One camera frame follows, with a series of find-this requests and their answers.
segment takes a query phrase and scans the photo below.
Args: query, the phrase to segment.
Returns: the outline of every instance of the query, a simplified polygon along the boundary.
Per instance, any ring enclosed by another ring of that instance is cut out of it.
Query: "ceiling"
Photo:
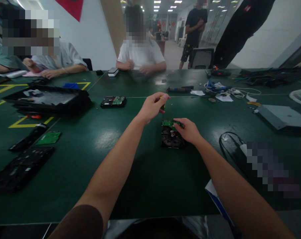
[[[175,3],[175,0],[161,0],[161,3],[154,4],[154,0],[147,0],[148,13],[152,14],[167,14],[167,13],[178,13],[184,8],[188,7],[191,4],[195,4],[196,0],[182,0],[182,3]]]

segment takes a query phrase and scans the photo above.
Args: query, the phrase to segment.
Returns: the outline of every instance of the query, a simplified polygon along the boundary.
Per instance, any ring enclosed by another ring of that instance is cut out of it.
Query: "light green shirt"
[[[0,44],[0,65],[5,66],[9,69],[28,70],[17,56],[3,55],[1,44]]]

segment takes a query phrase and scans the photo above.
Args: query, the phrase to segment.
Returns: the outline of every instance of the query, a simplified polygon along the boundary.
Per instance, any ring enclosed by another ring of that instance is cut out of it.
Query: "hand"
[[[149,75],[154,71],[154,66],[153,65],[144,65],[142,66],[139,71],[143,74]]]
[[[25,64],[27,67],[34,67],[36,64],[33,60],[31,60],[30,58],[24,58],[23,60],[23,64]]]
[[[148,124],[158,113],[165,113],[160,107],[162,107],[168,99],[170,99],[170,96],[163,92],[157,92],[148,96],[136,117],[141,119],[145,124]]]
[[[135,63],[133,62],[133,60],[128,60],[125,63],[125,68],[126,70],[132,70],[134,69]]]
[[[204,23],[203,20],[200,18],[199,22],[197,23],[197,26],[199,27],[199,26],[201,26],[203,23]]]
[[[195,144],[202,138],[194,122],[191,122],[187,118],[174,119],[174,121],[183,124],[183,128],[176,123],[174,123],[174,127],[176,128],[176,130],[178,130],[181,136],[189,143]]]
[[[63,74],[64,74],[63,69],[42,71],[42,76],[45,78],[48,78],[48,79],[52,79],[54,77],[59,77],[60,75],[63,75]]]

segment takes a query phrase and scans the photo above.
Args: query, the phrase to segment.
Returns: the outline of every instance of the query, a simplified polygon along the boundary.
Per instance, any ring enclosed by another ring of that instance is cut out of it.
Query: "green circuit board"
[[[180,122],[169,121],[169,120],[162,121],[162,126],[169,126],[174,131],[177,131],[176,128],[174,127],[174,123],[179,124],[182,127],[182,124]]]
[[[124,96],[116,96],[115,99],[113,100],[113,105],[120,105],[124,101],[125,97]]]

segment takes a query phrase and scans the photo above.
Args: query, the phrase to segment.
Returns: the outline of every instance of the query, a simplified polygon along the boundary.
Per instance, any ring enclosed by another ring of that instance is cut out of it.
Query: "shorts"
[[[182,62],[186,62],[189,56],[189,62],[191,62],[192,59],[192,50],[194,48],[198,48],[198,45],[192,45],[192,44],[185,44],[184,45],[184,51],[183,56],[181,57]]]

